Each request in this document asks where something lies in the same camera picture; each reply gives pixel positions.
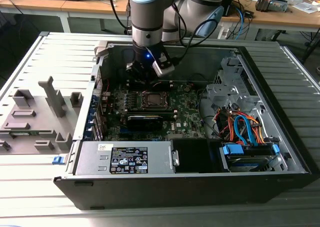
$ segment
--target motherboard chip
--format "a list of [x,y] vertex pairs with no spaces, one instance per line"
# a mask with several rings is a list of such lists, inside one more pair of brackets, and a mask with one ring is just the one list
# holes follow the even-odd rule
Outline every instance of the motherboard chip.
[[161,95],[159,93],[148,94],[148,104],[150,106],[161,106]]
[[167,92],[143,92],[141,107],[144,110],[170,110]]

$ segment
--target motherboard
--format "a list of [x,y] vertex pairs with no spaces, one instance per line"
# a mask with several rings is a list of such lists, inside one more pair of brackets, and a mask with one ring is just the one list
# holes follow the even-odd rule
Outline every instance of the motherboard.
[[197,88],[172,81],[155,85],[151,90],[130,90],[122,85],[110,90],[105,105],[105,141],[205,138]]

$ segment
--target metal bracket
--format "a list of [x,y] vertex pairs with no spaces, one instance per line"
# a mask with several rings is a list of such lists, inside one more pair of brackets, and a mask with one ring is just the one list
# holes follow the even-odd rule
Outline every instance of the metal bracket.
[[96,57],[101,57],[107,55],[108,53],[109,51],[107,40],[98,41],[98,43],[94,46],[94,54]]

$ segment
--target blue plastic clip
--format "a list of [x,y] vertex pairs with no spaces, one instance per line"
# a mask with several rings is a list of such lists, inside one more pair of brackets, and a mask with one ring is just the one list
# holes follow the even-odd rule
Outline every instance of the blue plastic clip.
[[280,153],[280,149],[277,144],[272,145],[272,148],[273,148],[276,155],[278,155]]
[[228,143],[222,149],[225,155],[243,155],[245,153],[241,144]]
[[64,165],[65,163],[65,157],[62,156],[56,156],[53,158],[52,164],[53,165]]

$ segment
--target wire bundle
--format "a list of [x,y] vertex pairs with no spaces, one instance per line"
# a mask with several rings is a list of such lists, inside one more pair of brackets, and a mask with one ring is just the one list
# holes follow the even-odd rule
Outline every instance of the wire bundle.
[[[215,120],[217,120],[218,116],[221,115],[221,111],[222,111],[221,109],[218,110],[218,113],[214,118]],[[246,145],[247,141],[238,131],[238,121],[242,121],[242,122],[245,122],[246,124],[249,123],[243,127],[241,132],[244,132],[245,128],[247,129],[248,137],[252,144],[254,144],[255,142],[257,144],[265,143],[264,138],[262,136],[262,127],[256,119],[238,110],[228,110],[228,113],[229,114],[227,117],[227,126],[224,127],[222,131],[220,131],[220,133],[218,134],[219,137],[222,138],[222,136],[228,132],[228,134],[224,137],[225,141]],[[251,130],[254,133],[255,139],[252,138]]]

